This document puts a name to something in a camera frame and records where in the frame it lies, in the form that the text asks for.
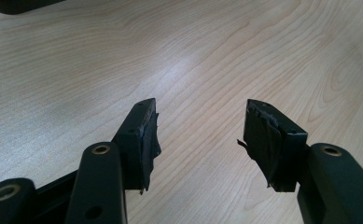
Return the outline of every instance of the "wood grain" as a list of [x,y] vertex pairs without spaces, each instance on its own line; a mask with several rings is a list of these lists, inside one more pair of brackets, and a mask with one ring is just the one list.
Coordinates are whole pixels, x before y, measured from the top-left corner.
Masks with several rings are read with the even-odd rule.
[[68,0],[0,14],[0,181],[37,187],[156,97],[162,154],[130,223],[302,223],[236,144],[247,99],[363,167],[363,0]]

